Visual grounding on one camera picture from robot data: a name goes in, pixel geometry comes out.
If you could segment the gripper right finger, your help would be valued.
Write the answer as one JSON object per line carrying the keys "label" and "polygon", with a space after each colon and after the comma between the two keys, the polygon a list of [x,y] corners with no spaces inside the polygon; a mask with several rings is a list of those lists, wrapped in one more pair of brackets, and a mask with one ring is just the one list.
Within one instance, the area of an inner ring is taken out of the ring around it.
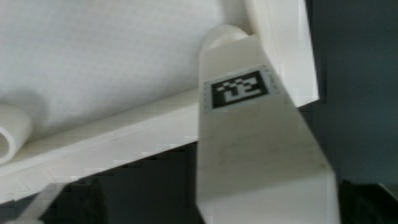
{"label": "gripper right finger", "polygon": [[340,183],[341,224],[398,224],[398,200],[379,184]]}

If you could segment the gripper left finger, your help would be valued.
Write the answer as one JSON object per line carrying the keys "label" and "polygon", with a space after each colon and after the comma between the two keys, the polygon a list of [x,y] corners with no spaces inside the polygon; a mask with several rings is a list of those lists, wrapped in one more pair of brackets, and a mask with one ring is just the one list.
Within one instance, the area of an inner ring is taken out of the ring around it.
{"label": "gripper left finger", "polygon": [[50,184],[15,224],[102,224],[100,184]]}

